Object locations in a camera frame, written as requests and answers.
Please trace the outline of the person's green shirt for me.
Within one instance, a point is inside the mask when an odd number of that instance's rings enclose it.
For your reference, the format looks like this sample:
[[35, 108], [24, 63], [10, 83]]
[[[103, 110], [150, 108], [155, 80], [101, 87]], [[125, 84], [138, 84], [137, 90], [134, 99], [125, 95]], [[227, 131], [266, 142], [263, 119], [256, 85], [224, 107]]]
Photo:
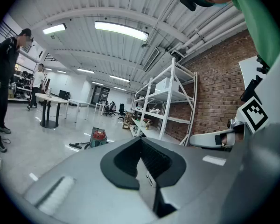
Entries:
[[255, 49], [269, 67], [280, 63], [280, 28], [261, 0], [232, 0], [240, 10]]

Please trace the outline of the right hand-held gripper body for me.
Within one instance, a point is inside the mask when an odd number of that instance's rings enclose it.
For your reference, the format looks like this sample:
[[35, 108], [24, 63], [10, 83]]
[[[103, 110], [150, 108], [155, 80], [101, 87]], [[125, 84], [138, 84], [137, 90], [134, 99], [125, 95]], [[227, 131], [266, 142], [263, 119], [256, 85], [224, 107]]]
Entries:
[[234, 119], [228, 122], [228, 128], [234, 130], [248, 129], [251, 134], [268, 125], [269, 118], [263, 110], [261, 103], [252, 96], [237, 109]]

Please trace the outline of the round wooden table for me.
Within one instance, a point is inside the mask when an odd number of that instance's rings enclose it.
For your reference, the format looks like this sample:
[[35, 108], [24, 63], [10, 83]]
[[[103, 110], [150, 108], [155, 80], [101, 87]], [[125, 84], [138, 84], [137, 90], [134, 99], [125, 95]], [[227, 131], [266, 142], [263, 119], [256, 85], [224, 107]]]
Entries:
[[[36, 97], [43, 100], [43, 110], [42, 110], [42, 121], [40, 125], [44, 128], [54, 129], [59, 126], [59, 112], [61, 104], [68, 104], [68, 100], [59, 97], [49, 97], [47, 94], [37, 93]], [[51, 103], [57, 103], [56, 109], [56, 120], [52, 121], [49, 119], [50, 105]]]

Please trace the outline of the red vacuum cleaner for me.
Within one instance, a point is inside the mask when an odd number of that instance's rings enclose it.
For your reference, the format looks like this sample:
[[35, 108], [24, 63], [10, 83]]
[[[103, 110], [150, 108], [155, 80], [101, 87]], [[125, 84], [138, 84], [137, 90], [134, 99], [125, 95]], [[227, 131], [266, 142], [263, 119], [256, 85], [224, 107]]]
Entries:
[[84, 150], [86, 150], [86, 149], [98, 147], [98, 146], [101, 146], [101, 145], [104, 145], [107, 143], [108, 143], [108, 141], [107, 141], [107, 135], [105, 133], [105, 130], [93, 127], [92, 132], [90, 134], [90, 141], [82, 142], [82, 143], [74, 143], [74, 144], [70, 143], [69, 146], [73, 147], [73, 148], [77, 148], [77, 149], [84, 148]]

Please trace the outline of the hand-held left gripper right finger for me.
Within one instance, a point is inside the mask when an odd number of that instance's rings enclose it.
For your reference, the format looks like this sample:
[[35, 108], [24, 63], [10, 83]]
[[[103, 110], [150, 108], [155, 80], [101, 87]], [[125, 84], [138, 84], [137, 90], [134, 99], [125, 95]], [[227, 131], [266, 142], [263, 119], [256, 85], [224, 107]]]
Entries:
[[140, 139], [141, 158], [156, 181], [154, 208], [140, 218], [225, 218], [224, 202], [235, 180], [244, 143], [231, 152]]

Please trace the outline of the white ceiling pipes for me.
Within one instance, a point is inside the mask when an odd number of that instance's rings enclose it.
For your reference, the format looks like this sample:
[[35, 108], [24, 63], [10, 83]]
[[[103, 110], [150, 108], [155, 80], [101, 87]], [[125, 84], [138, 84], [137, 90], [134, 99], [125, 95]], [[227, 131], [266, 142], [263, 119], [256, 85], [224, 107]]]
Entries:
[[213, 19], [202, 29], [198, 29], [186, 43], [180, 44], [174, 49], [171, 49], [170, 54], [172, 55], [174, 53], [178, 53], [184, 57], [184, 55], [179, 53], [179, 50], [184, 49], [186, 51], [186, 55], [189, 55], [203, 44], [242, 22], [244, 22], [244, 15], [237, 10], [235, 6], [232, 6]]

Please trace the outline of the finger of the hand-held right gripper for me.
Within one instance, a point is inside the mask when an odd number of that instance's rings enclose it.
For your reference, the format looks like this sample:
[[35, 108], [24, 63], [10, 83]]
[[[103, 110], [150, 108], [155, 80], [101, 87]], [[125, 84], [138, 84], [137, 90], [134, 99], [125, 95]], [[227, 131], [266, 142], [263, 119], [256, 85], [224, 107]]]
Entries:
[[[230, 138], [230, 142], [224, 144], [223, 138]], [[223, 148], [231, 147], [235, 143], [235, 130], [227, 129], [223, 131], [217, 131], [212, 133], [196, 134], [192, 135], [189, 139], [189, 143], [195, 147], [203, 148]]]

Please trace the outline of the small white table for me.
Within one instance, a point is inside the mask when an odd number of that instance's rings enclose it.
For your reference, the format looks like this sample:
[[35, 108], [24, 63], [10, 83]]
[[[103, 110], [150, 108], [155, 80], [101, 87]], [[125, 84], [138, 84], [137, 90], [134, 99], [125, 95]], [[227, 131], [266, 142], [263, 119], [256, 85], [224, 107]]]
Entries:
[[109, 105], [107, 105], [107, 104], [96, 103], [94, 114], [96, 113], [96, 111], [98, 111], [98, 112], [100, 112], [100, 115], [102, 116], [105, 108], [107, 108], [108, 106]]

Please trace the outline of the white storage shelf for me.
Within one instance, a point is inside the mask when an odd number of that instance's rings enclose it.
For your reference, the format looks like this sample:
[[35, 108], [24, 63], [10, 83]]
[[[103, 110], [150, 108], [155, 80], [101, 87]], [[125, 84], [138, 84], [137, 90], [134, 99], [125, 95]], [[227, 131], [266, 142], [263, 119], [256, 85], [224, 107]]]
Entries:
[[14, 72], [15, 88], [9, 86], [8, 101], [30, 102], [32, 89], [30, 85], [33, 80], [33, 73], [26, 70]]

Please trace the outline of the white rectangular table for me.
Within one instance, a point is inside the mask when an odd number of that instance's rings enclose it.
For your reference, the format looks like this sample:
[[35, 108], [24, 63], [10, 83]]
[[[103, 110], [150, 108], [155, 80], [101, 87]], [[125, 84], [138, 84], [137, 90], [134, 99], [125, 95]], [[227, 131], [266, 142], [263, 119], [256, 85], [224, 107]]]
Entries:
[[69, 108], [69, 105], [72, 104], [72, 105], [76, 105], [76, 113], [75, 113], [75, 123], [77, 122], [77, 117], [78, 117], [78, 113], [79, 113], [79, 108], [81, 106], [87, 106], [87, 114], [85, 116], [85, 120], [87, 120], [88, 118], [88, 115], [89, 115], [89, 106], [90, 106], [90, 103], [88, 102], [85, 102], [85, 101], [82, 101], [82, 100], [76, 100], [76, 99], [68, 99], [68, 103], [66, 105], [66, 111], [65, 111], [65, 119], [67, 119], [67, 116], [68, 116], [68, 108]]

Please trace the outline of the white shelving rack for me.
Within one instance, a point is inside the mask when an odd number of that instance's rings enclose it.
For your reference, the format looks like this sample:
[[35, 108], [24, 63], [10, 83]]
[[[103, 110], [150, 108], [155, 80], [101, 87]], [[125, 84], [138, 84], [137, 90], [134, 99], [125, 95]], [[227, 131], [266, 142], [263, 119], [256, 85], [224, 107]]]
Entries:
[[[170, 86], [163, 91], [155, 92], [156, 84], [165, 78], [170, 78]], [[172, 82], [179, 84], [179, 91], [172, 90]], [[146, 85], [134, 95], [131, 108], [134, 124], [130, 125], [134, 136], [146, 136], [158, 140], [172, 142], [186, 146], [189, 143], [190, 133], [194, 121], [197, 97], [197, 73], [178, 64], [175, 58], [166, 68], [155, 77], [151, 77]], [[170, 112], [175, 104], [186, 104], [190, 107], [188, 118], [176, 118]], [[182, 139], [176, 135], [167, 134], [168, 123], [186, 125]]]

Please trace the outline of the white cardboard box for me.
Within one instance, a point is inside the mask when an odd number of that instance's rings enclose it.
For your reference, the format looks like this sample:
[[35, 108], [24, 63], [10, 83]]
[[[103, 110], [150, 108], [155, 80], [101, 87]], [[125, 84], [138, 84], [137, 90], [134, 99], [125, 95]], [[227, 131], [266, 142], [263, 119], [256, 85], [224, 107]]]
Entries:
[[[164, 89], [169, 88], [170, 86], [170, 78], [165, 78], [156, 84], [155, 92], [163, 91]], [[173, 80], [172, 82], [172, 90], [179, 91], [179, 84]]]

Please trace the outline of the person's right hand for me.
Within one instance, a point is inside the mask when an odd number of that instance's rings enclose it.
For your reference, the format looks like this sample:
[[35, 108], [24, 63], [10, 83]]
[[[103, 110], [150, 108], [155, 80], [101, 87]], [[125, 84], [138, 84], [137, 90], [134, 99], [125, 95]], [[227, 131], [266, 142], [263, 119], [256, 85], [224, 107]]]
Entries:
[[221, 136], [221, 147], [233, 146], [237, 141], [241, 141], [243, 139], [243, 133], [224, 133]]

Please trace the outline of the wooden cart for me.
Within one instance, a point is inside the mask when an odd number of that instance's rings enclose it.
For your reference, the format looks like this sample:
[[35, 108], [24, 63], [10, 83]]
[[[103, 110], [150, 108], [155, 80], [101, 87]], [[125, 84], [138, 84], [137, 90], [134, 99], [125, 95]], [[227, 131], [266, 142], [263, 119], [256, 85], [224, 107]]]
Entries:
[[132, 112], [125, 112], [125, 115], [123, 117], [123, 123], [122, 123], [122, 128], [123, 129], [129, 129], [130, 125], [134, 124], [132, 118], [133, 118], [133, 113]]

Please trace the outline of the ceiling light strips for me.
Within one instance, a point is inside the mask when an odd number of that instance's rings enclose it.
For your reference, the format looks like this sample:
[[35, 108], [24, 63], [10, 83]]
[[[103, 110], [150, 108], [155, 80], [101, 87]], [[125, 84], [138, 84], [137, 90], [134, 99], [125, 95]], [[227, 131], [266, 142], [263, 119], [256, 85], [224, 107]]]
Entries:
[[[62, 24], [58, 24], [58, 25], [55, 25], [55, 26], [45, 28], [42, 32], [45, 35], [47, 35], [47, 34], [52, 34], [52, 33], [56, 33], [56, 32], [59, 32], [59, 31], [64, 31], [65, 29], [66, 29], [66, 26], [65, 26], [64, 23], [62, 23]], [[95, 22], [95, 29], [108, 31], [108, 32], [115, 32], [115, 33], [118, 33], [118, 34], [131, 36], [133, 38], [137, 38], [137, 39], [140, 39], [142, 41], [146, 41], [146, 40], [143, 40], [143, 38], [145, 38], [145, 39], [148, 38], [148, 34], [145, 33], [145, 32], [142, 32], [140, 30], [131, 28], [129, 26], [120, 25], [120, 24], [117, 24], [117, 23], [96, 21]], [[104, 55], [104, 54], [92, 53], [92, 52], [81, 51], [81, 50], [72, 50], [72, 49], [70, 49], [69, 52], [73, 52], [77, 56], [82, 56], [82, 57], [88, 57], [88, 58], [97, 59], [97, 60], [113, 62], [113, 63], [121, 64], [121, 65], [126, 66], [126, 67], [131, 67], [133, 69], [138, 69], [138, 70], [141, 69], [141, 67], [139, 67], [138, 64], [136, 64], [136, 63], [132, 63], [132, 62], [129, 62], [127, 60], [119, 59], [119, 58], [113, 57], [113, 56], [107, 56], [107, 55]]]

